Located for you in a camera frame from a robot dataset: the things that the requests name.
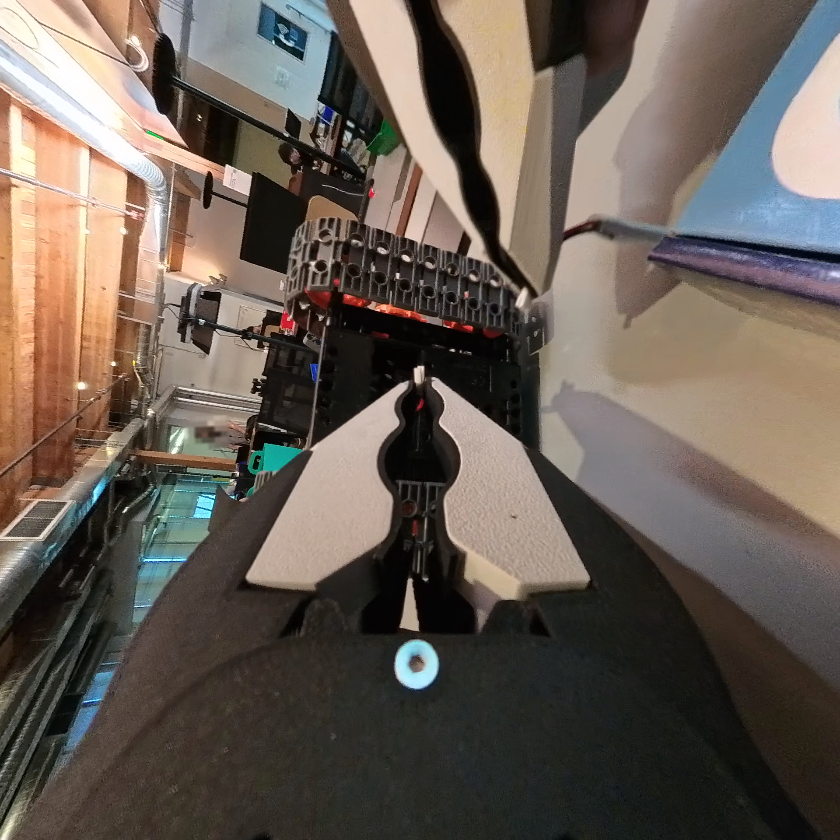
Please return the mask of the blue robot kit box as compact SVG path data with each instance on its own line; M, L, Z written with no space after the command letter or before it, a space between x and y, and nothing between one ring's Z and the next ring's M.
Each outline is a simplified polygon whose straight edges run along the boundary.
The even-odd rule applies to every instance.
M817 2L652 262L839 305L839 2Z

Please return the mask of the black wall picture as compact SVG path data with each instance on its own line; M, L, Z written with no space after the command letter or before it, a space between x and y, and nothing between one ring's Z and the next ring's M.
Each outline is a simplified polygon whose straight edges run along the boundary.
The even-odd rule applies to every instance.
M257 35L300 63L305 61L309 32L266 3L259 6Z

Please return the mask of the teal bin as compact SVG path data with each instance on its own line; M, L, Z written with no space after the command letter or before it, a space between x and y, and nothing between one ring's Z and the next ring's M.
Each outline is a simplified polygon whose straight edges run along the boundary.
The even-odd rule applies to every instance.
M303 449L280 444L264 444L262 449L250 453L247 470L254 483L246 492L251 497L260 490L278 471L287 466Z

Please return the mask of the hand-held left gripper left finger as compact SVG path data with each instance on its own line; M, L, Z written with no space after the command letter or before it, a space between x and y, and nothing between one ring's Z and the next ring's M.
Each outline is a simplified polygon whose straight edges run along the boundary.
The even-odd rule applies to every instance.
M385 462L415 393L413 381L395 385L308 451L245 575L249 590L329 599L353 621L403 618L403 504Z

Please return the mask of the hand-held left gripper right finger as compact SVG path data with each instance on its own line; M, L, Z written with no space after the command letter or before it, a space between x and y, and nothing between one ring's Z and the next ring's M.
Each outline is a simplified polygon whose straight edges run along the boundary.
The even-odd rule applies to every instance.
M454 469L443 514L455 587L479 619L499 602L586 589L591 576L526 447L441 379L427 380L426 395Z

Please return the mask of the black display panel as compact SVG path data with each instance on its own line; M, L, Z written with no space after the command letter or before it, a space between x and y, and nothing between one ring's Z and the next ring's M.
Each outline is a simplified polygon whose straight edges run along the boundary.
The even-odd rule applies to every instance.
M293 236L312 198L326 198L358 216L370 191L366 184L317 170L304 170L299 176L300 184L292 191L267 175L252 174L240 259L285 274Z

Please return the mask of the white desk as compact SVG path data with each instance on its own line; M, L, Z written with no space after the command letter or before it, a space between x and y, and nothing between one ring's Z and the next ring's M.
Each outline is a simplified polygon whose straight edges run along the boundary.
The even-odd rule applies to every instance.
M585 2L563 230L673 234L816 3ZM838 838L838 311L661 266L661 240L562 246L542 451L666 572L762 755Z

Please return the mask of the silver air duct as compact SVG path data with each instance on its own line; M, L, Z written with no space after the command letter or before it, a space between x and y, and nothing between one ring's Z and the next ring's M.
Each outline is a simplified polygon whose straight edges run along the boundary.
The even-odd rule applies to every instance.
M140 178L151 206L150 215L161 231L166 231L169 188L157 164L4 42L1 44L1 83L4 90L27 108L47 117L126 172Z

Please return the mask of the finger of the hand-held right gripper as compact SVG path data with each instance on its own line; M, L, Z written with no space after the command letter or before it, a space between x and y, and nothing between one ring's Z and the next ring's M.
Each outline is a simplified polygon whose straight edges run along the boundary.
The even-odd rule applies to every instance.
M560 256L587 76L585 2L411 2L429 175L518 308Z
M388 123L479 255L520 292L526 277L501 242L497 190L480 156L473 73L438 2L328 2L328 8Z

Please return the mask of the metal vent grille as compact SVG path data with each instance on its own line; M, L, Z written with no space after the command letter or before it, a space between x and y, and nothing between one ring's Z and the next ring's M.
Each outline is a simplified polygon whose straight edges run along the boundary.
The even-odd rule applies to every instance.
M71 500L32 500L1 532L1 543L45 541L74 505Z

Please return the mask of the black pole lamp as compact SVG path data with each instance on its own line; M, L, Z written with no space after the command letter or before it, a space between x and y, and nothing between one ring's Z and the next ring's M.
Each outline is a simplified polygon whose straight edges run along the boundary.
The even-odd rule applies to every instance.
M204 210L210 209L214 199L246 208L249 204L249 195L242 192L235 185L226 185L214 177L214 173L207 170L203 180L201 193L201 204Z
M288 144L291 148L307 155L314 160L330 165L332 168L350 175L357 181L364 179L364 172L352 160L343 160L322 151L316 146L293 138L287 132L262 122L256 117L248 114L240 108L225 102L210 93L195 87L189 82L181 79L177 71L175 49L171 39L164 34L158 35L154 42L153 57L151 59L152 70L152 97L155 107L160 114L166 114L172 108L175 99L175 90L183 91L187 95L204 102L227 116L268 134L279 142Z

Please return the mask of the small battery with red wires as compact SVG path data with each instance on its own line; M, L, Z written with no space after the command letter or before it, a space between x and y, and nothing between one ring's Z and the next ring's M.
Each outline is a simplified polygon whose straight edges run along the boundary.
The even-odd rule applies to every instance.
M546 298L550 292L561 248L571 239L592 234L611 240L655 244L669 233L663 226L603 215L588 217L563 231L558 228L551 231L548 221L543 219L514 227L509 253L531 284L530 296L536 301Z

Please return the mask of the orange grey tracked brick robot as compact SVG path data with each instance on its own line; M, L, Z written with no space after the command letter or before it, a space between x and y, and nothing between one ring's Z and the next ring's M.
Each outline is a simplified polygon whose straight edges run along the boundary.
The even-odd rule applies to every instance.
M498 268L359 222L320 218L292 240L287 312L321 340L311 397L309 450L395 385L413 381L406 427L386 454L402 501L414 487L434 498L420 524L415 569L436 553L455 579L443 495L453 465L436 441L426 382L441 379L524 446L529 430L526 318Z

